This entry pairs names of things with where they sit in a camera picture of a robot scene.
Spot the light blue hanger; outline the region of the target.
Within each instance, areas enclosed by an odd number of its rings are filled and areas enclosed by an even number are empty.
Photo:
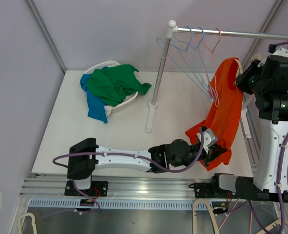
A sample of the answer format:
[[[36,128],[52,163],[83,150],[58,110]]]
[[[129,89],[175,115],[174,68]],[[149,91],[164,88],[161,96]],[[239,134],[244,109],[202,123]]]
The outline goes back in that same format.
[[[202,39],[199,40],[198,44],[196,46],[193,46],[192,45],[192,39],[193,38],[196,38],[196,36],[193,36],[193,32],[192,32],[192,29],[186,25],[185,26],[187,29],[189,29],[190,31],[190,34],[191,34],[191,37],[190,37],[190,41],[188,42],[188,45],[186,47],[186,53],[187,53],[187,56],[189,56],[189,48],[192,48],[193,50],[195,50],[197,52],[197,55],[199,56],[200,58],[200,61],[201,61],[201,65],[204,69],[204,73],[205,73],[205,76],[206,76],[206,79],[207,79],[207,89],[208,89],[208,95],[209,97],[214,101],[214,102],[217,102],[219,99],[218,99],[218,94],[217,94],[217,91],[215,88],[213,88],[210,84],[210,78],[209,78],[209,73],[208,73],[208,70],[207,70],[207,67],[204,63],[204,60],[200,54],[200,46],[203,42],[203,39],[204,39],[204,31],[203,29],[200,27],[199,29],[201,29],[201,32],[202,32]]]
[[[190,81],[192,81],[192,83],[195,84],[199,88],[199,90],[205,96],[207,96],[209,99],[211,99],[208,95],[207,79],[206,79],[205,73],[204,73],[204,75],[201,74],[201,71],[198,69],[196,62],[192,59],[192,56],[190,54],[190,52],[195,51],[195,50],[193,50],[192,48],[189,48],[189,56],[187,56],[186,47],[188,45],[188,42],[190,41],[190,37],[188,40],[181,40],[178,37],[173,36],[171,39],[171,42],[169,44],[170,48],[173,48],[174,50],[176,50],[178,52],[178,54],[180,55],[180,58],[183,60],[183,62],[186,65],[185,68],[182,65],[180,65],[179,62],[176,61],[171,55],[168,55],[168,57],[174,62],[174,64],[180,69],[180,71],[183,72],[190,79]]]

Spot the orange t shirt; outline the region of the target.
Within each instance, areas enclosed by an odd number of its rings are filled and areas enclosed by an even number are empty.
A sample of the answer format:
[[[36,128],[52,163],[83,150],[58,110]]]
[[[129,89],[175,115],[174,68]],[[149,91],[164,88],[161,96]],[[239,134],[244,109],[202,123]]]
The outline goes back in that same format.
[[[218,138],[217,144],[226,149],[226,152],[211,162],[200,161],[207,171],[221,163],[228,165],[232,155],[231,146],[239,127],[243,102],[243,92],[234,85],[240,67],[238,62],[238,58],[232,57],[219,65],[215,73],[216,79],[211,81],[211,85],[217,85],[219,105],[216,107],[212,104],[206,119],[185,132],[191,144],[196,144],[199,128],[203,126],[210,128]]]

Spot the white t shirt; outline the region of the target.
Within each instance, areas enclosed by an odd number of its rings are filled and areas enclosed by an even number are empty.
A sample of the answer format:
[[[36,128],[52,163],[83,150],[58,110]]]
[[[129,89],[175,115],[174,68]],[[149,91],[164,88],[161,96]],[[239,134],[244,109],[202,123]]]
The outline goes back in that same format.
[[[108,116],[112,112],[112,109],[113,109],[113,106],[110,106],[110,105],[104,106],[106,116]]]

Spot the green t shirt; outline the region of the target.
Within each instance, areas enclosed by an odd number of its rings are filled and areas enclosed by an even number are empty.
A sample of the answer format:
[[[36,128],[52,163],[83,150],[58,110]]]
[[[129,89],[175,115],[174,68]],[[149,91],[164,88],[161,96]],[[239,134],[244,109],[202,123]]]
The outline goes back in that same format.
[[[135,72],[138,70],[130,64],[95,69],[88,80],[88,88],[103,103],[115,107],[127,96],[136,92],[145,95],[151,88],[151,84],[141,83],[136,78]]]

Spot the blue t shirt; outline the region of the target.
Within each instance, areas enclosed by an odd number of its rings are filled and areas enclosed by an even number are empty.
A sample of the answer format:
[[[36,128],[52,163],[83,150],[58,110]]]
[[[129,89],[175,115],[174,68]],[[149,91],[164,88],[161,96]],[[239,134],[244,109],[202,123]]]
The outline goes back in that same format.
[[[83,91],[86,92],[88,114],[87,116],[96,120],[100,120],[104,123],[107,123],[107,116],[105,112],[105,103],[101,99],[92,94],[88,88],[88,80],[90,79],[91,74],[84,74],[80,79],[80,85]]]

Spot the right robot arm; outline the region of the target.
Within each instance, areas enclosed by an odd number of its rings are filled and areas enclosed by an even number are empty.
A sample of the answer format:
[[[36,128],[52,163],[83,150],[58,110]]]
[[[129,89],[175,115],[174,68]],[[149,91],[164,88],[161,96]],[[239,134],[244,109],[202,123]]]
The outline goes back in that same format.
[[[261,120],[261,151],[254,177],[215,173],[210,193],[233,192],[241,199],[288,203],[288,57],[254,60],[236,78],[237,87],[256,97]]]

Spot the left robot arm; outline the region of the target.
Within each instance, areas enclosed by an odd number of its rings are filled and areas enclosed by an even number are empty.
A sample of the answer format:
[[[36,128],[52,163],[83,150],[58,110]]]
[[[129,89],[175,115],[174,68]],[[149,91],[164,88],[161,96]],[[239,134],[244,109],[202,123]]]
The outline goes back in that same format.
[[[145,173],[181,173],[201,161],[205,166],[227,150],[216,142],[194,145],[182,139],[153,146],[142,151],[127,151],[97,145],[95,138],[87,138],[69,149],[67,178],[76,182],[81,195],[92,192],[91,175],[94,170],[107,168],[133,169]]]

